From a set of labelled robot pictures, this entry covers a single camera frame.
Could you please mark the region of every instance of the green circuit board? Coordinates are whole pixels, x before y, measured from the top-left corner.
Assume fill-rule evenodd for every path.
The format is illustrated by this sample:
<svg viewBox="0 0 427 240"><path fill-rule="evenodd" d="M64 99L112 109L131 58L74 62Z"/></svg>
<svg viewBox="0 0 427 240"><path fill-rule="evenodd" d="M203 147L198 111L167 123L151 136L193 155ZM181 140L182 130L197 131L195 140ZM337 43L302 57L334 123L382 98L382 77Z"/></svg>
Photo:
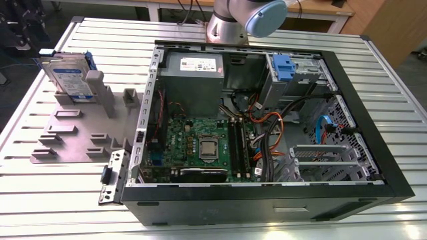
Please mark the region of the green circuit board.
<svg viewBox="0 0 427 240"><path fill-rule="evenodd" d="M253 124L246 124L247 131L254 130ZM221 168L229 173L227 182L254 182L255 176L250 168L250 155L245 155L247 174L233 171L230 152L229 120L171 118L167 125L166 151L162 155L151 154L154 167L153 178L158 183L169 183L171 168ZM201 159L201 140L218 141L218 159Z"/></svg>

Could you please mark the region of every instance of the wooden cabinet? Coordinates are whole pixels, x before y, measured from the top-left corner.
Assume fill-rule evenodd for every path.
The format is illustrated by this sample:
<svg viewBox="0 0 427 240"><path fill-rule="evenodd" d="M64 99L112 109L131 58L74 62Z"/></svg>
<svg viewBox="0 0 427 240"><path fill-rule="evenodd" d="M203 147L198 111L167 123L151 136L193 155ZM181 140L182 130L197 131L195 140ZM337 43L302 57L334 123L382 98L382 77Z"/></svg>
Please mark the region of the wooden cabinet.
<svg viewBox="0 0 427 240"><path fill-rule="evenodd" d="M347 0L342 34L367 35L395 68L427 37L427 0Z"/></svg>

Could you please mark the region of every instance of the ram slot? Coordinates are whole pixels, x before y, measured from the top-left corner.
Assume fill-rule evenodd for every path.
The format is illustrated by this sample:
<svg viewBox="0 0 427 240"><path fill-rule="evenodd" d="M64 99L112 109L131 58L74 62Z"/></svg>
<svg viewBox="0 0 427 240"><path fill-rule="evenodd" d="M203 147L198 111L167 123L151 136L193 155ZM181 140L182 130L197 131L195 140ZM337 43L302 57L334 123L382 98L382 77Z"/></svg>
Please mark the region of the ram slot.
<svg viewBox="0 0 427 240"><path fill-rule="evenodd" d="M238 174L238 159L237 159L237 133L235 133L235 120L229 121L229 149L230 149L230 159L231 159L231 172L235 176Z"/></svg>
<svg viewBox="0 0 427 240"><path fill-rule="evenodd" d="M242 174L247 173L246 167L246 142L245 142L245 133L242 123L238 121L235 123L235 135L237 135L237 150L238 150L238 166Z"/></svg>

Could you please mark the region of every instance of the power supply label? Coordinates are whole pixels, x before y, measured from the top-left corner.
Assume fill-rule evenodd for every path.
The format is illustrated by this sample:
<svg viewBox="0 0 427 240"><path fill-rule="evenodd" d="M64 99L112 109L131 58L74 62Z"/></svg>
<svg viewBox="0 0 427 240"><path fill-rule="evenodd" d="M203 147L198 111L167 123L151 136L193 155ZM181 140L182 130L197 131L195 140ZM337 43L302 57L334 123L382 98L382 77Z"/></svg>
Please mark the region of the power supply label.
<svg viewBox="0 0 427 240"><path fill-rule="evenodd" d="M90 85L83 81L84 74L80 69L55 68L54 75L75 102L87 102L94 97Z"/></svg>
<svg viewBox="0 0 427 240"><path fill-rule="evenodd" d="M183 57L179 69L182 71L217 72L217 60L215 58Z"/></svg>

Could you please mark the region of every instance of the motherboard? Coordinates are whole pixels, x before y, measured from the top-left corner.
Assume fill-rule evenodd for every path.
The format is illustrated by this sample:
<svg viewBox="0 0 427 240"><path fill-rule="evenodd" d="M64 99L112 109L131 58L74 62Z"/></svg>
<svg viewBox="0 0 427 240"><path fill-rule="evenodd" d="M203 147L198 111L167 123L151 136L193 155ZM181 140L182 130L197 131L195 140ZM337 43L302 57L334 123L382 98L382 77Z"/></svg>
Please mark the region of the motherboard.
<svg viewBox="0 0 427 240"><path fill-rule="evenodd" d="M254 182L249 147L254 125L243 119L170 118L166 150L150 152L144 177L154 183Z"/></svg>

